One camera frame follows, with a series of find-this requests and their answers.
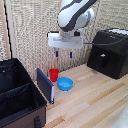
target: red cup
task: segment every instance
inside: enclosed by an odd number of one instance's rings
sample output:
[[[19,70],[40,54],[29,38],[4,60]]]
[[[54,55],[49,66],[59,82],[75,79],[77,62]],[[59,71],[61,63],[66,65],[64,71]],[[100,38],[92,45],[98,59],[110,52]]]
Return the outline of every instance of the red cup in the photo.
[[[50,72],[50,80],[52,82],[56,82],[58,78],[59,70],[53,68],[53,69],[50,69],[49,72]]]

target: black box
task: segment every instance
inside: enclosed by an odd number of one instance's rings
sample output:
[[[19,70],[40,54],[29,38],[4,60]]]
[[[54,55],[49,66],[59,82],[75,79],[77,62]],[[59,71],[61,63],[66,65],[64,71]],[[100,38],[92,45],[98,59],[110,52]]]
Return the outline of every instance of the black box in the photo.
[[[110,44],[124,39],[125,36],[103,30],[96,34],[92,43]],[[114,79],[119,79],[127,74],[128,38],[114,45],[93,45],[87,66]]]
[[[0,128],[46,123],[47,102],[18,59],[0,62]]]

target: textured wall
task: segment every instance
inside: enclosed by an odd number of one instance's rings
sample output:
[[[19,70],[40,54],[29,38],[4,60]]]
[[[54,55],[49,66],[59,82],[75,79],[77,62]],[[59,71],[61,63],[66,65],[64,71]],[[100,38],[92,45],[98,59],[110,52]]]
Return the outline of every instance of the textured wall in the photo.
[[[94,35],[99,30],[128,30],[128,0],[102,0]]]
[[[23,63],[33,80],[36,79],[37,68],[43,70],[45,75],[49,75],[48,70],[54,67],[55,54],[54,49],[48,47],[47,33],[58,29],[57,16],[61,1],[10,1],[16,57]],[[91,27],[83,29],[86,40],[90,38]],[[86,46],[82,50],[74,50],[72,59],[70,59],[70,51],[73,50],[59,49],[56,66],[60,71],[84,63]]]
[[[0,61],[7,59],[7,51],[5,46],[2,15],[0,13]]]
[[[57,30],[60,0],[10,0],[16,44],[16,57],[36,79],[37,67],[45,75],[54,67],[54,49],[48,47],[47,32]],[[99,30],[108,28],[128,29],[128,1],[100,0],[92,6],[95,19],[83,30],[85,42],[91,42]],[[57,68],[66,70],[85,63],[85,54],[91,45],[81,50],[59,49]]]

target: cable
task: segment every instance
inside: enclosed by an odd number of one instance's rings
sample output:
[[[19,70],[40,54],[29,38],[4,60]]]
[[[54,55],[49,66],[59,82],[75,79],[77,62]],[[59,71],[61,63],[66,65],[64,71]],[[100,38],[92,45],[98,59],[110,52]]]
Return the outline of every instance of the cable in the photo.
[[[114,43],[110,43],[110,44],[96,44],[96,43],[84,43],[84,44],[92,44],[92,45],[97,45],[97,46],[107,46],[107,45],[114,45],[114,44],[118,44],[122,41],[125,41],[126,39],[128,39],[128,36],[124,37],[123,39],[119,40],[119,41],[116,41]]]

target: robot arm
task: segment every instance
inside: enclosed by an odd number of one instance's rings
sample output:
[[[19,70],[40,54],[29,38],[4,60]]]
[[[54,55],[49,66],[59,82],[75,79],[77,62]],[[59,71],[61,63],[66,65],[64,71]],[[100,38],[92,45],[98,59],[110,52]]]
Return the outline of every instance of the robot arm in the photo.
[[[93,9],[88,9],[97,0],[62,0],[58,15],[60,32],[48,33],[48,45],[56,48],[81,49],[83,35],[80,28],[91,24]]]
[[[64,32],[86,27],[93,21],[93,10],[87,9],[97,0],[63,0],[58,25]]]

